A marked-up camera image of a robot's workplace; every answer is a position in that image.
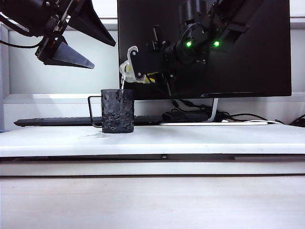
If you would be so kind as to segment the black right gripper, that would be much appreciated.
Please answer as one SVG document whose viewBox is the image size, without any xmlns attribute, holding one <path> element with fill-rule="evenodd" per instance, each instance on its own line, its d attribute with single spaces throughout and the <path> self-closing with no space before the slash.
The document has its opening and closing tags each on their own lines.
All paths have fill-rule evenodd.
<svg viewBox="0 0 305 229">
<path fill-rule="evenodd" d="M 130 68 L 127 82 L 155 83 L 158 89 L 165 86 L 165 94 L 172 94 L 171 84 L 176 80 L 174 74 L 179 67 L 175 45 L 164 39 L 160 25 L 153 25 L 152 31 L 152 41 L 146 44 L 146 51 L 139 51 L 137 46 L 127 51 Z"/>
</svg>

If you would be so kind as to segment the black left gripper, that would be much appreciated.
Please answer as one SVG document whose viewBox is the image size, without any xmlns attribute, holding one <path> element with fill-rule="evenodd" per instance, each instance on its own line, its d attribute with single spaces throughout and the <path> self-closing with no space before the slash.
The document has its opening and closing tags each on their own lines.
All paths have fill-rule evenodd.
<svg viewBox="0 0 305 229">
<path fill-rule="evenodd" d="M 93 8 L 91 0 L 49 0 L 51 17 L 45 25 L 42 44 L 35 52 L 45 65 L 93 69 L 95 65 L 66 42 L 63 33 L 67 26 L 107 45 L 116 41 L 105 28 Z"/>
</svg>

